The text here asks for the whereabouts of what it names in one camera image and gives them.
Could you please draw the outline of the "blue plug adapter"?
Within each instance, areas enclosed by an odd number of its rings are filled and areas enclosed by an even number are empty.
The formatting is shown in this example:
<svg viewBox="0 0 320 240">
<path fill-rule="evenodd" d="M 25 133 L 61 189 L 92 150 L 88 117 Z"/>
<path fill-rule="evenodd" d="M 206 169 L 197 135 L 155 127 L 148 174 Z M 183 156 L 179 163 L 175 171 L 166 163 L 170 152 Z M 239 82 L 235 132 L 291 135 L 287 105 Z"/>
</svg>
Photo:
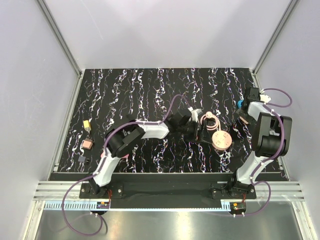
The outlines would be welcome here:
<svg viewBox="0 0 320 240">
<path fill-rule="evenodd" d="M 243 100 L 239 100 L 238 102 L 237 102 L 237 107 L 239 108 L 239 109 L 241 109 L 242 107 L 243 107 Z"/>
</svg>

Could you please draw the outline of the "pink round power strip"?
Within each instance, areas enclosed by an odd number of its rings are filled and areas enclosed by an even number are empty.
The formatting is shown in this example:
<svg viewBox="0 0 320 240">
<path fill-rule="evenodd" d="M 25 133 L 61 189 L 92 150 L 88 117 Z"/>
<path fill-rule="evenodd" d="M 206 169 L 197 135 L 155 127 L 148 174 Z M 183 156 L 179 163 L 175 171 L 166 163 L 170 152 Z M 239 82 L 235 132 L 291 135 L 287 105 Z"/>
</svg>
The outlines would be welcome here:
<svg viewBox="0 0 320 240">
<path fill-rule="evenodd" d="M 213 147 L 219 151 L 227 150 L 232 144 L 231 135 L 224 130 L 216 131 L 211 139 Z"/>
</svg>

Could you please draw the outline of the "yellow plug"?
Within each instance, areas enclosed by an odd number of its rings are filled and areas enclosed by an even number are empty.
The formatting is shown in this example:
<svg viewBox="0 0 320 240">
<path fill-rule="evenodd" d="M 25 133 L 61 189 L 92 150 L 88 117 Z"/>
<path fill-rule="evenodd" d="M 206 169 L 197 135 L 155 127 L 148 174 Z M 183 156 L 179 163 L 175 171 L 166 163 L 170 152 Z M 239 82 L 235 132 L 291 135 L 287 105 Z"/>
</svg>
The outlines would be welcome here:
<svg viewBox="0 0 320 240">
<path fill-rule="evenodd" d="M 83 128 L 85 131 L 87 131 L 88 133 L 91 131 L 91 123 L 89 120 L 84 120 L 83 121 Z"/>
</svg>

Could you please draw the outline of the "pink plug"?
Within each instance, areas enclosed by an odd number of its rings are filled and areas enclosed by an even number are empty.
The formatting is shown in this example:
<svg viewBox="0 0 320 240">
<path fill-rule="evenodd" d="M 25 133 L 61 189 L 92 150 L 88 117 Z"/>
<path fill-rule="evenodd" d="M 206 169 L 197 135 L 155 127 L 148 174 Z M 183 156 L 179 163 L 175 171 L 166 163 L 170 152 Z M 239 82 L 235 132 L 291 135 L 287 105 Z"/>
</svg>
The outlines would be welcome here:
<svg viewBox="0 0 320 240">
<path fill-rule="evenodd" d="M 93 147 L 94 142 L 91 139 L 85 139 L 82 141 L 82 148 L 90 150 Z"/>
</svg>

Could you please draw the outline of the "dark grey plug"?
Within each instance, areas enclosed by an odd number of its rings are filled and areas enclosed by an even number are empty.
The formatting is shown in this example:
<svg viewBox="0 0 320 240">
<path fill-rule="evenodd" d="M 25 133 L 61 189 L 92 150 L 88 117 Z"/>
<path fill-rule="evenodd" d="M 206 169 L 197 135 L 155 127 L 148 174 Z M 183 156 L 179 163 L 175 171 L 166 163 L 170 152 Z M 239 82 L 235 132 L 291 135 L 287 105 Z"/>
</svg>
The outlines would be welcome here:
<svg viewBox="0 0 320 240">
<path fill-rule="evenodd" d="M 87 157 L 85 157 L 85 156 L 79 156 L 78 157 L 78 162 L 79 163 L 88 163 L 89 162 L 89 159 L 87 158 Z"/>
</svg>

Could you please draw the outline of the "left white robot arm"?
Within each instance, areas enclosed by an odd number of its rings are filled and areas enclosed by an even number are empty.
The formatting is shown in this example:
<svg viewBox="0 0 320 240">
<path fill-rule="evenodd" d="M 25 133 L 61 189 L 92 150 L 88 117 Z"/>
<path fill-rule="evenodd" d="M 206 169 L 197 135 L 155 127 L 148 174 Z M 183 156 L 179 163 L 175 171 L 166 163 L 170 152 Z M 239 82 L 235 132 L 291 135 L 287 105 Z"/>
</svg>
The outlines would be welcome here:
<svg viewBox="0 0 320 240">
<path fill-rule="evenodd" d="M 181 134 L 187 142 L 212 144 L 201 109 L 182 109 L 164 117 L 162 121 L 142 121 L 127 115 L 118 127 L 106 135 L 103 152 L 93 177 L 89 180 L 90 192 L 97 198 L 108 193 L 112 174 L 122 158 L 127 157 L 138 141 L 143 139 L 165 139 L 172 134 Z"/>
</svg>

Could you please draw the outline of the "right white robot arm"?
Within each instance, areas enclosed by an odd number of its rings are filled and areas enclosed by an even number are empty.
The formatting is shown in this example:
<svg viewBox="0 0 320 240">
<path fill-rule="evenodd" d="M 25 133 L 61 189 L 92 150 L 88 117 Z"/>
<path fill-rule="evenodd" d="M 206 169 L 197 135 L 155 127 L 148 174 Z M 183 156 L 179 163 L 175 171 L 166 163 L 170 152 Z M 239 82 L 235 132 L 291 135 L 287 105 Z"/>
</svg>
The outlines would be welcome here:
<svg viewBox="0 0 320 240">
<path fill-rule="evenodd" d="M 271 103 L 266 91 L 277 91 L 285 94 L 289 103 L 279 105 Z M 256 178 L 275 159 L 285 156 L 289 150 L 293 120 L 289 116 L 279 115 L 271 107 L 288 108 L 292 97 L 278 88 L 249 87 L 244 98 L 237 103 L 236 113 L 243 122 L 255 122 L 251 141 L 251 153 L 232 175 L 223 189 L 232 198 L 241 198 L 255 191 Z"/>
</svg>

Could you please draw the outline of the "right aluminium frame post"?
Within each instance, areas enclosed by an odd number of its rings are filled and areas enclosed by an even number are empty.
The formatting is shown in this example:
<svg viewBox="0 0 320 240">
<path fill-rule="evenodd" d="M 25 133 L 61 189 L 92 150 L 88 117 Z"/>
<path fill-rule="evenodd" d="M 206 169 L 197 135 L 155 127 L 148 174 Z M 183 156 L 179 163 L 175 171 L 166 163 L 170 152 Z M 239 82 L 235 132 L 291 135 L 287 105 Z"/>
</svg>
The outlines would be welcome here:
<svg viewBox="0 0 320 240">
<path fill-rule="evenodd" d="M 284 30 L 286 24 L 288 23 L 290 17 L 292 16 L 293 12 L 295 11 L 296 7 L 300 3 L 300 0 L 290 0 L 284 13 L 282 14 L 278 24 L 276 25 L 269 41 L 267 42 L 261 56 L 259 57 L 255 67 L 252 69 L 254 75 L 257 75 L 259 70 L 261 69 L 263 63 L 267 59 L 269 53 L 271 52 L 273 46 L 275 45 L 277 39 L 281 35 L 282 31 Z"/>
</svg>

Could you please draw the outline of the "aluminium frame post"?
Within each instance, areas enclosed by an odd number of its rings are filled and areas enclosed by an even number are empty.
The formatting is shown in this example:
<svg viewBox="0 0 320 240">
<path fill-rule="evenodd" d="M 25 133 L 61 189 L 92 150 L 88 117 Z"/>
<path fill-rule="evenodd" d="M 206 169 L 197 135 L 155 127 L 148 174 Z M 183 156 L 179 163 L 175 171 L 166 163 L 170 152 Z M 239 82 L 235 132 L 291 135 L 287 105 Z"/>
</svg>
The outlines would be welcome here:
<svg viewBox="0 0 320 240">
<path fill-rule="evenodd" d="M 65 41 L 59 26 L 53 16 L 53 14 L 51 13 L 47 3 L 45 0 L 35 0 L 35 2 L 37 3 L 40 11 L 42 12 L 45 20 L 47 21 L 53 35 L 55 36 L 60 48 L 62 49 L 65 57 L 67 58 L 71 68 L 73 69 L 73 71 L 75 72 L 76 76 L 79 78 L 81 76 L 82 70 L 80 69 L 79 65 L 76 62 L 76 59 L 74 58 L 67 42 Z"/>
<path fill-rule="evenodd" d="M 254 75 L 257 75 L 259 70 L 261 69 L 263 63 L 267 59 L 269 53 L 271 52 L 273 46 L 275 45 L 277 39 L 281 35 L 282 31 L 284 30 L 286 24 L 288 23 L 290 17 L 292 16 L 293 12 L 295 11 L 296 7 L 300 3 L 300 0 L 290 0 L 284 13 L 282 14 L 278 24 L 276 25 L 269 41 L 267 42 L 261 56 L 259 57 L 255 67 L 252 69 Z"/>
</svg>

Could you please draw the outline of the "left aluminium frame post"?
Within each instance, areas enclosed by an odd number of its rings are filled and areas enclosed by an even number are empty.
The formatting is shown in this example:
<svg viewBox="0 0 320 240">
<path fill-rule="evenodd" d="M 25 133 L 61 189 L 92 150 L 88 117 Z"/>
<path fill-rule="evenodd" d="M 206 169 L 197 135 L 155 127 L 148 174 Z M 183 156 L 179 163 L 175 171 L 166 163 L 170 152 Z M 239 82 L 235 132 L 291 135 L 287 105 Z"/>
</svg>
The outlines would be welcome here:
<svg viewBox="0 0 320 240">
<path fill-rule="evenodd" d="M 47 21 L 53 35 L 55 36 L 60 48 L 62 49 L 65 57 L 67 58 L 71 68 L 73 69 L 73 71 L 75 72 L 76 76 L 79 78 L 81 76 L 82 70 L 80 69 L 79 65 L 76 62 L 76 59 L 74 58 L 67 42 L 65 41 L 59 26 L 53 16 L 53 14 L 51 13 L 47 3 L 45 0 L 35 0 L 35 2 L 37 3 L 40 11 L 42 12 L 45 20 Z"/>
</svg>

